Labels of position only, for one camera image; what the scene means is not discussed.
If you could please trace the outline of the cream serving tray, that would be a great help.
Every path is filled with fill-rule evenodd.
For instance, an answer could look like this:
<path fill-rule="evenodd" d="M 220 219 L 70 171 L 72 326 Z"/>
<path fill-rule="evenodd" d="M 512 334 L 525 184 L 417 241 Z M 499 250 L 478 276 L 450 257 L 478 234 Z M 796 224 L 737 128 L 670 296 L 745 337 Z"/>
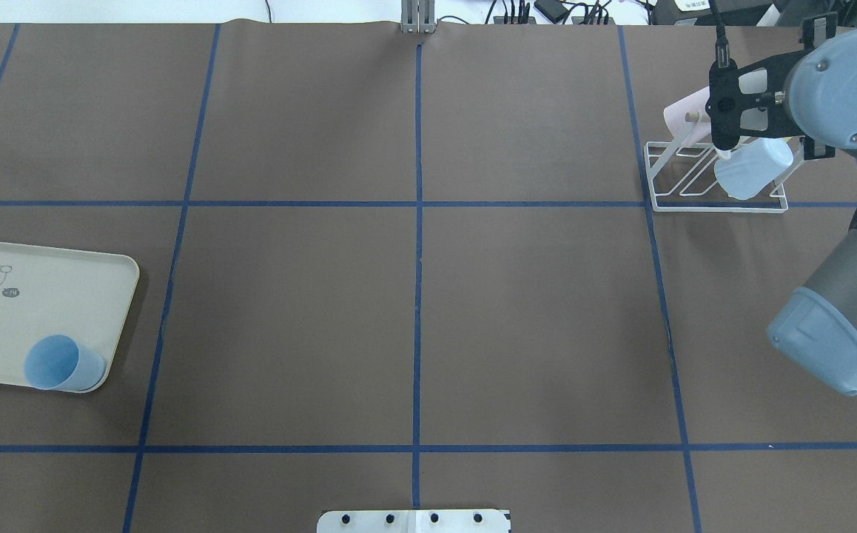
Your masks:
<path fill-rule="evenodd" d="M 33 388 L 23 372 L 30 347 L 63 335 L 107 362 L 88 392 L 97 390 L 110 374 L 140 273 L 126 255 L 0 242 L 0 384 Z"/>

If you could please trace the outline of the light blue ikea cup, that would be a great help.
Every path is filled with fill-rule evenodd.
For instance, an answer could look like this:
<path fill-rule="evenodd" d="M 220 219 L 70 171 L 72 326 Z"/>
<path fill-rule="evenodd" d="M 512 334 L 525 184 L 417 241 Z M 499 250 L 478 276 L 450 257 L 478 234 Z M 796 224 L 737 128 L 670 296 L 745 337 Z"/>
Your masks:
<path fill-rule="evenodd" d="M 41 338 L 30 347 L 23 372 L 28 383 L 43 391 L 88 392 L 99 385 L 107 362 L 69 336 Z"/>

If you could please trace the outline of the pink ikea cup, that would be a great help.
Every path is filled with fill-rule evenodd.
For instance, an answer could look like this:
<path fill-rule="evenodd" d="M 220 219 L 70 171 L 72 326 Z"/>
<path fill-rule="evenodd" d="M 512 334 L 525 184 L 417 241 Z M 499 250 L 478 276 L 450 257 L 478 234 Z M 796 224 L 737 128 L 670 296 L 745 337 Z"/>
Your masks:
<path fill-rule="evenodd" d="M 705 110 L 709 98 L 709 87 L 703 87 L 699 91 L 687 95 L 663 108 L 663 121 L 665 121 L 666 127 L 673 138 L 680 138 L 689 126 L 691 126 L 691 130 L 685 136 L 685 146 L 698 143 L 705 136 L 710 135 L 710 119 Z M 698 114 L 699 117 L 704 118 L 702 121 L 693 124 L 693 122 L 686 121 L 686 115 L 688 114 Z"/>

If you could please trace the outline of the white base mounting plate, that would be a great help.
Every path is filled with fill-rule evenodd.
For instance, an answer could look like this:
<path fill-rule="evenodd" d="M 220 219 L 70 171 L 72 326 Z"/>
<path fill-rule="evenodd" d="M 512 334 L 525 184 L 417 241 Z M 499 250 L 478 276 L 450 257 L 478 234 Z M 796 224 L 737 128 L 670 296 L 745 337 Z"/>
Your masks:
<path fill-rule="evenodd" d="M 321 514 L 317 532 L 511 532 L 508 510 L 334 510 Z"/>

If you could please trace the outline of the aluminium frame post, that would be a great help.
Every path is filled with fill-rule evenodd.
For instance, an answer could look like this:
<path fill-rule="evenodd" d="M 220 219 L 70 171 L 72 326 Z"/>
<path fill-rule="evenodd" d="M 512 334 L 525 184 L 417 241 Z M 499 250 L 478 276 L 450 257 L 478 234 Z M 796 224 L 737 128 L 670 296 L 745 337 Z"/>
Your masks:
<path fill-rule="evenodd" d="M 402 34 L 431 34 L 437 27 L 435 0 L 402 0 L 400 31 Z"/>

